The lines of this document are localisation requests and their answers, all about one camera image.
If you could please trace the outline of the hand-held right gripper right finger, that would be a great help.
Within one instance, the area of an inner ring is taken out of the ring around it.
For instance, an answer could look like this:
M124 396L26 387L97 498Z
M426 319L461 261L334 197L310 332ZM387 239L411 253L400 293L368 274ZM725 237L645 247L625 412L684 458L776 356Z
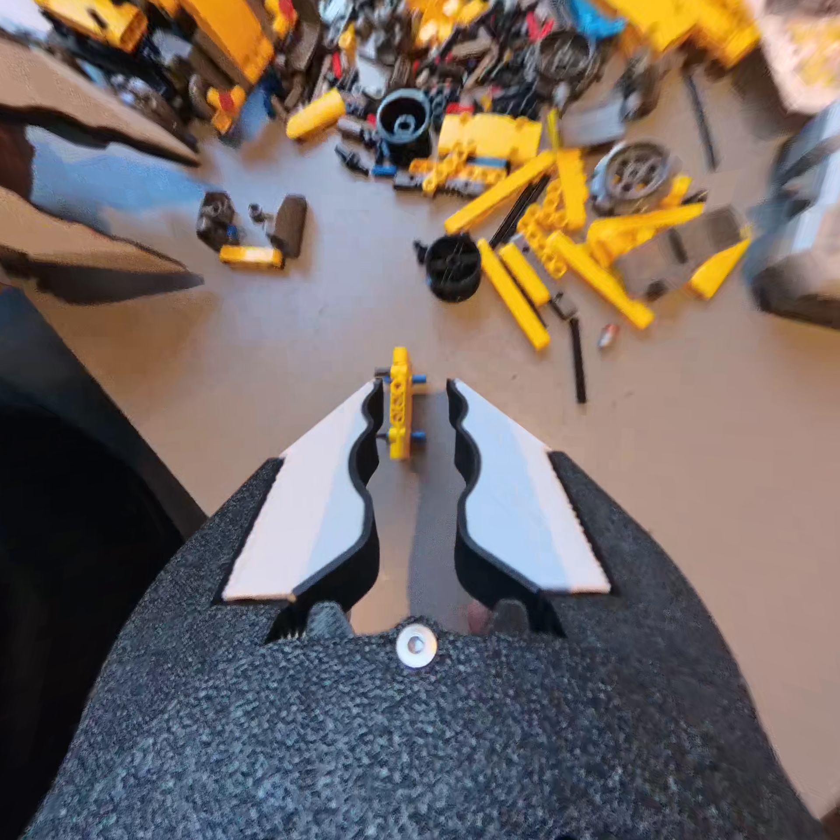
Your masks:
M529 621L552 621L552 601L610 595L556 468L559 453L460 379L446 383L455 467L465 482L456 512L455 570L488 610L518 602Z

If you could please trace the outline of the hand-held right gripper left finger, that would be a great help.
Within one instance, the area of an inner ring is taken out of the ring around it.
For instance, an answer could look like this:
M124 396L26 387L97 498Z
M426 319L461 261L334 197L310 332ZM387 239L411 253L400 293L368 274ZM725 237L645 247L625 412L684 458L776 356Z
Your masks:
M305 616L321 602L349 613L368 594L380 569L369 483L383 419L384 384L372 379L280 454L222 603L277 602Z

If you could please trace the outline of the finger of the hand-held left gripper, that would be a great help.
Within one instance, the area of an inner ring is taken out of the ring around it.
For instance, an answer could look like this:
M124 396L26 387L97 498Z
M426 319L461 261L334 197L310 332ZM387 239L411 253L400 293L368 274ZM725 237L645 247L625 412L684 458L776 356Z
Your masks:
M183 263L1 190L3 280L31 280L38 291L73 305L98 305L200 287Z
M184 143L57 58L14 39L1 44L2 123L35 126L74 143L111 143L181 165L199 165Z

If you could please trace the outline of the yellow beam frame with pins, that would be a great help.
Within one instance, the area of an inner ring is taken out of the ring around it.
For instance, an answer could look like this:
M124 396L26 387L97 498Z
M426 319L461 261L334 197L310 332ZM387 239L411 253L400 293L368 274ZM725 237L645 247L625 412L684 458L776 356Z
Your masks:
M386 389L387 429L379 433L388 445L392 460L408 460L414 444L423 445L426 435L413 425L414 396L427 383L425 374L418 374L408 349L397 346L389 367L377 368L374 377Z

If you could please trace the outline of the grey and yellow brick assembly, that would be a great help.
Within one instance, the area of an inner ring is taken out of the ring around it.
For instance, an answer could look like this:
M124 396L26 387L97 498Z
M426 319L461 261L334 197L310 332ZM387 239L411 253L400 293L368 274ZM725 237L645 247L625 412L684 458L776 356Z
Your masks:
M236 224L231 196L221 190L206 191L196 216L196 237L217 253L222 264L237 269L282 270L302 252L309 204L305 196L285 196L274 213L261 205L248 205L248 218L266 236L267 245L243 242Z

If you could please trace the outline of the grey desk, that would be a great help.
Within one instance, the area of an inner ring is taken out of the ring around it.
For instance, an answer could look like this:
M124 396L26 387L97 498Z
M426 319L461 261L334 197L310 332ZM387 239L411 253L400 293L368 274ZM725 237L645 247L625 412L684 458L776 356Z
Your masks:
M79 148L41 128L33 199L157 249L202 286L82 306L27 298L206 515L384 366L396 345L428 378L415 404L427 444L371 480L381 575L352 613L374 633L410 615L467 627L452 561L454 466L445 383L465 381L567 453L675 561L713 615L801 798L838 800L838 331L756 309L740 274L710 301L679 291L638 332L573 276L588 403L577 406L569 331L552 312L536 353L489 285L453 306L427 289L413 241L459 206L394 194L342 168L336 140L288 141L249 105L241 141L202 137L186 169L112 145ZM306 197L301 255L237 269L196 237L206 191L248 216ZM606 352L602 328L620 333Z

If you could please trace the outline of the person's dark clothing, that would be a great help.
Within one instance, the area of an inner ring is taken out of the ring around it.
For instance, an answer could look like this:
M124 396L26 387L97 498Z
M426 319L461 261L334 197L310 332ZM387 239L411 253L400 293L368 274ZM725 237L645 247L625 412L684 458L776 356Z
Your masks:
M114 639L207 516L18 289L1 363L1 834L17 838Z

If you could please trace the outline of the yellow rounded panel piece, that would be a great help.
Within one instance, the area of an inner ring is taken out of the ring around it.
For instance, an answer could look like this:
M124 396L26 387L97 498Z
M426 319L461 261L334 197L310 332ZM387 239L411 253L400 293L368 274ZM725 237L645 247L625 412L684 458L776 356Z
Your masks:
M289 140L303 141L329 129L345 115L342 92L331 88L290 115L286 123L286 135Z

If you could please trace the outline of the black spoked wheel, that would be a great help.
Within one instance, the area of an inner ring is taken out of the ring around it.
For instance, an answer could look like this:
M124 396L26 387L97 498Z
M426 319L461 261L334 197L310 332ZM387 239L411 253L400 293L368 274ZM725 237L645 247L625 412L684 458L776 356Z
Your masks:
M427 286L440 301L464 302L479 288L481 256L468 233L445 235L428 245L423 267Z

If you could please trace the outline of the grey angled brick block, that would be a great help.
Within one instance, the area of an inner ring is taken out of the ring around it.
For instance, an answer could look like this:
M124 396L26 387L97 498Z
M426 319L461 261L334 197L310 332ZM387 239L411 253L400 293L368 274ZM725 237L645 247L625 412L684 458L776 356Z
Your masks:
M612 266L630 297L653 302L671 291L688 288L688 281L700 265L723 249L750 238L750 234L745 216L727 205L667 227L616 257Z

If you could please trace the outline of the yellow wedge piece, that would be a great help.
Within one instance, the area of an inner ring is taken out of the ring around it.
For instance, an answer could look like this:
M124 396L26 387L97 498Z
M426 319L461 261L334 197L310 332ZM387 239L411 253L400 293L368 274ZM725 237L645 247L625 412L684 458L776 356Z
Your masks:
M744 238L736 245L725 248L706 260L689 279L689 291L701 300L712 299L724 281L738 267L751 242L751 238Z

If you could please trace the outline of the black deep wheel rim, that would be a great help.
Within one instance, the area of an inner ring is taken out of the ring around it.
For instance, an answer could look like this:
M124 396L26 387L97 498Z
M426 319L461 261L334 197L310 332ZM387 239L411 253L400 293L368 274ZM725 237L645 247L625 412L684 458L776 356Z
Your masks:
M426 146L431 140L432 108L427 94L402 88L387 94L376 113L381 137L397 147Z

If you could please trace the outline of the light grey wheel rim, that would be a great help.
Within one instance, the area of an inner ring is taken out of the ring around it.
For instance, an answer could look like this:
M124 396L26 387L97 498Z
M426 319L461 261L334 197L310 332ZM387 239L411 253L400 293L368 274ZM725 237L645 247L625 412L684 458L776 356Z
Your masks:
M610 217L653 209L669 193L677 167L672 153L661 143L640 140L617 144L593 172L592 211Z

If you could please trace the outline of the grey battery box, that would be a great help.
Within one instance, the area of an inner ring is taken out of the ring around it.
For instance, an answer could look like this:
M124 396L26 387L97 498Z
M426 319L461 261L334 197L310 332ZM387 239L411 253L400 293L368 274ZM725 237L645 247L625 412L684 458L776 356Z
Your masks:
M744 274L762 312L839 330L839 101L780 147Z

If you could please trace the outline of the pile of building brick pieces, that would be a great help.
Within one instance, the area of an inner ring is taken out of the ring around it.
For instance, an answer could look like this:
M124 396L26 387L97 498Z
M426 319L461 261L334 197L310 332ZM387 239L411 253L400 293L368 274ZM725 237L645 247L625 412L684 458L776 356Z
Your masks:
M627 57L611 97L600 108L562 112L599 78L608 59L608 42L594 42L595 58L583 79L552 85L539 77L537 44L548 33L573 29L573 23L542 35L530 34L528 45L512 48L502 35L512 34L527 11L503 14L501 6L482 8L471 21L481 62L477 81L491 70L511 70L518 84L497 90L488 109L461 108L461 87L439 85L424 91L432 108L430 142L426 146L397 147L387 143L376 127L376 112L344 95L346 115L332 127L342 136L377 153L366 166L359 155L343 146L336 153L346 169L363 176L389 176L397 191L434 196L454 193L469 199L465 208L445 221L444 236L468 233L481 256L481 278L497 290L520 329L536 350L549 343L539 310L552 307L559 317L577 316L554 295L529 261L535 258L553 280L571 270L637 330L655 320L650 302L630 297L613 268L616 257L641 245L668 227L703 213L703 192L690 192L690 177L681 171L673 151L661 139L632 136L627 125L645 119L656 107L665 52L650 53L665 25L677 15L655 16L666 2L608 2L617 12L632 12L637 28L648 23L636 53ZM549 108L553 102L556 108ZM672 153L675 177L669 193L645 213L601 217L592 211L590 187L598 163L620 143L652 140Z

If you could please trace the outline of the dark grey wheel rim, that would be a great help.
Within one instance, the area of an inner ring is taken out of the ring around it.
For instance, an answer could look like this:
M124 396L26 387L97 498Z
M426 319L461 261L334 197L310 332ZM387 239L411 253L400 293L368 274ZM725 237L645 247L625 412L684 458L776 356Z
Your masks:
M552 85L580 81L590 72L594 58L594 42L573 29L550 32L537 44L539 77Z

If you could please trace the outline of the blue curved panel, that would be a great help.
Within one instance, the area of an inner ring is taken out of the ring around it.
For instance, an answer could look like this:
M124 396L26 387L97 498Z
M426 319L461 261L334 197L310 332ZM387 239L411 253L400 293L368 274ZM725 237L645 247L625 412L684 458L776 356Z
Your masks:
M584 37L601 42L621 35L627 25L623 17L609 17L588 1L567 1L573 26Z

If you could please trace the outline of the instruction booklet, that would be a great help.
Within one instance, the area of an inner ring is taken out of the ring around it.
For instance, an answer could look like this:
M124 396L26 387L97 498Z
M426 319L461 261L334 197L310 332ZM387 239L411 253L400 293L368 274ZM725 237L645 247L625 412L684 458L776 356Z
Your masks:
M839 2L759 1L763 56L788 112L813 116L839 97Z

